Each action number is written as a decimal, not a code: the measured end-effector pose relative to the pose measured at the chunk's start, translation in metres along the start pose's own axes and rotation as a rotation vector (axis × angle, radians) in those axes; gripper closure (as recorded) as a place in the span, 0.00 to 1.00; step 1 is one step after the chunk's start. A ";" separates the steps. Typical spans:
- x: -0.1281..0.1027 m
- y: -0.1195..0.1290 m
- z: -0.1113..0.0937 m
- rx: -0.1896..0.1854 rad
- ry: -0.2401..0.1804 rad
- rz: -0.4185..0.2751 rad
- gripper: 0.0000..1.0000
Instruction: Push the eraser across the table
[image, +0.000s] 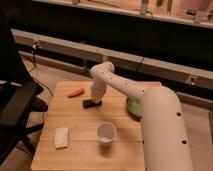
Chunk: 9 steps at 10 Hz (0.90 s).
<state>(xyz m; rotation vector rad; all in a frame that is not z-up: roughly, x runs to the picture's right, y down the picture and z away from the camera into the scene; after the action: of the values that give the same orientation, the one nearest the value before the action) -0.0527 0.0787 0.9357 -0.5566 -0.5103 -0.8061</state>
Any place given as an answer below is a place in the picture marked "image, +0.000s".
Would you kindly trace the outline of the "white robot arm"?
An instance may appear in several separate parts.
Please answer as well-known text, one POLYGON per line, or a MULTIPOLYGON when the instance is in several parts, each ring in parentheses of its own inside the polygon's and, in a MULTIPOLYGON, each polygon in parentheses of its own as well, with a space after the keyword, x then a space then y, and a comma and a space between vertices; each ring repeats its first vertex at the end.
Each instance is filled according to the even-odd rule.
POLYGON ((133 81, 114 73, 111 62, 93 66, 92 101, 111 86, 140 105, 145 171, 194 171, 181 103, 163 85, 133 81))

